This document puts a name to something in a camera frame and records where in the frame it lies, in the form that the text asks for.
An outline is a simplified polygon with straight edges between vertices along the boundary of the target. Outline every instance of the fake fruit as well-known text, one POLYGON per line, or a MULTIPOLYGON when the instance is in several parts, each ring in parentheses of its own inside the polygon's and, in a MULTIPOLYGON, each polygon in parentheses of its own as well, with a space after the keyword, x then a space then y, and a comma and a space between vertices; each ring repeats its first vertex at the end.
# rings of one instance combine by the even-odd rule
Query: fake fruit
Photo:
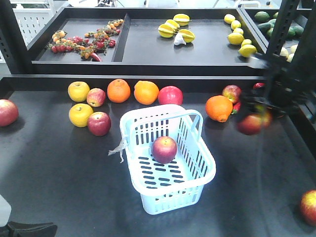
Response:
POLYGON ((139 80, 134 86, 135 99, 143 105, 151 105, 156 101, 159 88, 155 83, 147 80, 139 80))
POLYGON ((267 128, 272 122, 272 114, 269 110, 258 114, 249 114, 242 121, 238 122, 237 130, 245 135, 258 134, 261 131, 261 127, 267 128))
POLYGON ((176 154, 177 143, 169 136, 159 137, 152 144, 152 155, 159 163, 170 163, 176 154))
POLYGON ((239 33, 239 34, 243 35, 243 29, 242 28, 235 28, 233 30, 233 33, 239 33))
POLYGON ((222 95, 227 97, 233 104, 239 101, 241 89, 237 85, 227 85, 222 91, 222 95))
POLYGON ((254 89, 254 90, 259 89, 259 88, 264 87, 264 86, 265 86, 265 84, 263 82, 258 82, 258 83, 253 85, 252 89, 254 89))
POLYGON ((256 19, 256 21, 258 21, 260 23, 264 23, 270 19, 270 15, 265 11, 258 11, 255 14, 255 19, 256 19))
POLYGON ((123 103, 130 97, 130 87, 123 79, 115 79, 109 83, 107 95, 112 102, 123 103))
POLYGON ((68 86, 68 95, 75 102, 83 102, 87 99, 89 85, 84 81, 74 81, 68 86))
POLYGON ((69 119, 74 126, 86 127, 91 114, 93 114, 91 106, 79 103, 72 106, 69 110, 69 119))
POLYGON ((309 225, 316 226, 316 190, 309 190, 302 195, 300 211, 309 225))
POLYGON ((104 136, 111 128, 111 119, 105 112, 94 112, 89 116, 87 125, 93 135, 104 136))
POLYGON ((100 88, 93 88, 88 92, 87 103, 92 107, 100 107, 103 105, 106 98, 104 90, 100 88))
POLYGON ((167 24, 162 24, 158 27, 159 34, 164 38, 173 37, 175 30, 167 24))
POLYGON ((166 86, 162 88, 158 93, 159 104, 176 104, 181 105, 183 102, 182 91, 175 86, 166 86))
POLYGON ((195 38, 195 34, 189 30, 181 29, 179 33, 182 34, 182 37, 186 43, 191 43, 195 38))
POLYGON ((233 16, 233 15, 231 15, 231 14, 226 14, 225 16, 224 16, 224 21, 227 23, 227 24, 231 24, 233 21, 235 21, 236 20, 236 18, 233 16))
POLYGON ((175 31, 177 31, 180 28, 180 25, 172 19, 166 20, 165 24, 171 26, 175 31))
POLYGON ((241 27, 241 23, 238 20, 232 21, 231 23, 231 29, 234 30, 236 28, 240 28, 241 27))
POLYGON ((223 95, 213 96, 205 104, 207 115, 218 122, 226 122, 232 110, 232 102, 223 95))
POLYGON ((249 58, 252 54, 257 52, 257 48, 252 44, 246 44, 242 46, 238 52, 241 54, 242 57, 249 58))
POLYGON ((17 120, 19 110, 16 104, 10 100, 0 100, 0 127, 5 127, 17 120))
POLYGON ((230 33, 227 36, 228 42, 234 45, 239 45, 243 42, 244 37, 240 33, 230 33))
POLYGON ((173 20, 176 21, 180 26, 186 26, 189 24, 190 17, 186 14, 176 14, 173 17, 173 20))
POLYGON ((241 47, 243 47, 246 44, 252 44, 251 39, 244 39, 244 41, 241 43, 241 47))

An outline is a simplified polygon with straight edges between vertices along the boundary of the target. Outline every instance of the plastic basket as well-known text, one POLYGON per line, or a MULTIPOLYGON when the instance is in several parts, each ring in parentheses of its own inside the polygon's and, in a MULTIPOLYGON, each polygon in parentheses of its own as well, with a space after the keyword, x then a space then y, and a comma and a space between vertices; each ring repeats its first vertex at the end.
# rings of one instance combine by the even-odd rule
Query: plastic basket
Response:
POLYGON ((203 118, 196 110, 160 105, 125 113, 120 120, 132 184, 144 210, 159 214, 198 202, 215 176, 215 160, 201 138, 203 118), (151 145, 160 136, 177 142, 175 159, 155 161, 151 145))

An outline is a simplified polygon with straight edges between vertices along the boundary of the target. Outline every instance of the black tray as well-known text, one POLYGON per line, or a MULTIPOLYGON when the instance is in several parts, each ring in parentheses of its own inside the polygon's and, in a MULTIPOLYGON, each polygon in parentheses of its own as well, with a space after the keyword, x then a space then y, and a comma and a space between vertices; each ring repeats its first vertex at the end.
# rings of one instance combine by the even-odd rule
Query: black tray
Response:
MULTIPOLYGON (((257 27, 260 23, 257 22, 254 18, 255 14, 258 11, 265 11, 267 12, 271 19, 272 16, 278 12, 278 9, 266 9, 266 8, 241 8, 242 14, 244 14, 244 16, 249 19, 249 24, 252 26, 252 28, 254 29, 254 31, 256 32, 256 34, 258 35, 258 37, 262 40, 265 49, 268 48, 269 45, 269 38, 267 37, 266 34, 263 34, 259 28, 257 27)), ((309 16, 309 13, 311 12, 310 9, 297 9, 296 13, 295 13, 295 17, 294 20, 291 23, 291 27, 296 26, 296 25, 300 25, 302 27, 305 27, 306 23, 307 23, 307 19, 309 16)), ((300 38, 295 36, 292 39, 287 39, 283 45, 283 47, 289 49, 291 46, 298 44, 300 41, 300 38)))
MULTIPOLYGON (((202 90, 184 93, 183 107, 198 110, 204 118, 202 138, 217 172, 197 204, 155 216, 144 211, 127 162, 120 163, 118 154, 107 156, 121 139, 121 116, 146 106, 132 97, 122 104, 106 102, 96 110, 107 112, 112 120, 104 137, 74 127, 68 119, 73 102, 65 85, 84 80, 104 88, 113 78, 20 75, 0 80, 1 96, 20 109, 18 120, 0 130, 0 190, 12 207, 10 221, 53 222, 58 226, 56 237, 226 237, 253 236, 254 230, 261 237, 315 235, 299 214, 298 203, 305 190, 315 187, 316 161, 291 120, 282 117, 264 134, 246 136, 236 131, 234 116, 218 123, 204 111, 205 101, 220 93, 219 83, 247 88, 255 78, 203 78, 202 90), (211 92, 203 92, 205 87, 211 92)), ((160 86, 170 79, 147 78, 160 86)))
POLYGON ((253 33, 239 9, 150 9, 150 8, 63 8, 28 45, 35 73, 84 75, 171 75, 171 76, 256 76, 261 70, 248 67, 248 60, 238 54, 239 46, 230 45, 232 32, 224 23, 226 14, 242 23, 245 38, 251 39, 258 52, 261 41, 253 33), (173 40, 162 38, 158 26, 177 13, 185 13, 192 21, 182 27, 192 30, 196 39, 187 45, 174 46, 173 40), (83 36, 105 26, 109 20, 123 18, 117 45, 101 55, 103 62, 81 60, 75 52, 54 54, 45 49, 52 34, 63 29, 68 34, 83 36))

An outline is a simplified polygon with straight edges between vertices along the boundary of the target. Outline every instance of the lemon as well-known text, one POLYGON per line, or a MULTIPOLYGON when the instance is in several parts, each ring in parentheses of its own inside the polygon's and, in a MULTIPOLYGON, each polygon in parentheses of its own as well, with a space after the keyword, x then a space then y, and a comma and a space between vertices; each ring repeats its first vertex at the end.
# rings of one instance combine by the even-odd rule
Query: lemon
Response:
POLYGON ((252 44, 251 39, 245 39, 242 43, 241 43, 241 47, 243 47, 246 44, 252 44))
POLYGON ((235 20, 231 23, 231 29, 234 30, 236 28, 240 28, 241 27, 241 23, 238 20, 235 20))
POLYGON ((182 34, 182 37, 186 43, 190 43, 196 38, 196 36, 193 32, 186 30, 186 29, 179 30, 179 33, 182 34))
POLYGON ((180 26, 186 26, 189 24, 190 17, 186 14, 176 14, 173 17, 173 20, 176 21, 180 26))
POLYGON ((239 34, 242 34, 243 35, 243 29, 242 28, 235 28, 234 33, 239 33, 239 34))
POLYGON ((172 19, 166 20, 165 24, 171 26, 174 30, 178 30, 180 28, 180 25, 172 19))
POLYGON ((292 62, 293 56, 294 56, 294 53, 291 53, 291 54, 287 57, 287 61, 288 61, 288 62, 292 62))
POLYGON ((292 45, 292 46, 290 47, 290 52, 291 52, 291 53, 295 53, 295 51, 296 51, 296 49, 297 49, 297 46, 298 46, 298 44, 292 45))
POLYGON ((245 58, 249 58, 252 54, 256 53, 257 49, 252 44, 246 44, 240 48, 239 53, 245 58))
POLYGON ((231 24, 233 21, 235 21, 236 20, 236 18, 233 16, 233 15, 231 15, 231 14, 226 14, 225 16, 224 16, 224 21, 227 23, 227 24, 231 24))
POLYGON ((280 52, 280 56, 288 58, 288 51, 286 48, 282 47, 281 52, 280 52))
POLYGON ((228 35, 228 42, 231 44, 239 45, 243 42, 244 37, 240 33, 231 33, 228 35))
POLYGON ((160 25, 158 27, 158 31, 159 31, 159 34, 165 38, 173 37, 175 33, 175 30, 170 25, 167 25, 167 24, 160 25))

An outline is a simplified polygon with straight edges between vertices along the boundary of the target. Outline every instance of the basket hole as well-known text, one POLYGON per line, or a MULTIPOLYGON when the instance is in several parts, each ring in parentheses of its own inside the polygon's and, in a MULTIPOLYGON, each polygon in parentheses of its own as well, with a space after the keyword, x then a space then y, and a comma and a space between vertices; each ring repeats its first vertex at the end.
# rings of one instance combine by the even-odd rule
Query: basket hole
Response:
POLYGON ((151 171, 146 171, 146 170, 143 170, 142 173, 144 173, 144 174, 153 174, 151 171))
POLYGON ((171 173, 181 173, 180 170, 174 170, 174 169, 170 170, 170 172, 171 172, 171 173))
POLYGON ((152 169, 151 167, 149 167, 149 166, 144 166, 144 165, 142 165, 141 168, 142 168, 142 169, 152 169))
POLYGON ((148 176, 148 175, 144 175, 143 176, 145 179, 155 179, 153 176, 148 176))
POLYGON ((174 168, 174 169, 178 169, 179 168, 179 166, 177 166, 177 165, 168 165, 168 167, 169 168, 174 168))
POLYGON ((158 178, 161 181, 170 181, 170 179, 166 179, 166 178, 158 178))
POLYGON ((155 185, 156 182, 152 182, 152 181, 145 181, 145 184, 152 184, 152 185, 155 185))
POLYGON ((176 175, 176 174, 173 174, 172 177, 173 177, 173 178, 179 178, 179 179, 182 179, 182 178, 183 178, 182 175, 176 175))
POLYGON ((157 171, 166 171, 166 169, 162 169, 162 168, 155 168, 155 170, 157 170, 157 171))

